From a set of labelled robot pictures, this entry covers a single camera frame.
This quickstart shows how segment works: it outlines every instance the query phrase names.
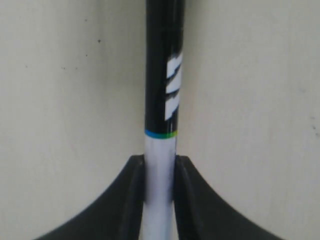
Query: black shaft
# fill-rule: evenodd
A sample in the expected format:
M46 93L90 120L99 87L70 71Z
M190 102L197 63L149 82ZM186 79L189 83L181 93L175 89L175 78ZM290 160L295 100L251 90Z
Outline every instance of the black shaft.
M184 10L185 0L146 0L145 132L154 138L172 137L178 127L180 85L168 86L181 76ZM169 75L168 62L175 58Z

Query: white wall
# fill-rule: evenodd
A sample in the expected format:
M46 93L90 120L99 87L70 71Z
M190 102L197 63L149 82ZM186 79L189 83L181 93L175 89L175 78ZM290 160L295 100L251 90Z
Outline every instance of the white wall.
M0 239L27 240L85 208L143 152L145 1L0 3ZM320 238L319 9L186 7L178 152L288 240Z

